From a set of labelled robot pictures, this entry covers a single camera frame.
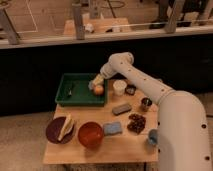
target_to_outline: blue sponge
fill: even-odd
[[[122,127],[120,122],[106,123],[103,125],[103,129],[105,136],[122,133]]]

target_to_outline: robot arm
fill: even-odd
[[[202,103],[136,69],[133,61],[129,52],[113,54],[100,73],[105,79],[122,74],[158,105],[159,171],[212,171]]]

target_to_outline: green tray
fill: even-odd
[[[56,94],[55,102],[61,106],[104,106],[107,102],[107,80],[104,80],[104,94],[96,96],[88,88],[95,73],[65,73]]]

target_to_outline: orange bowl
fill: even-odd
[[[78,131],[78,140],[86,148],[97,148],[104,137],[102,127],[96,122],[83,124]]]

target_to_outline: table leg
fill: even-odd
[[[69,164],[62,164],[62,167],[65,171],[70,171],[70,165]]]
[[[143,170],[146,171],[146,168],[147,168],[147,163],[144,162],[144,164],[143,164]]]

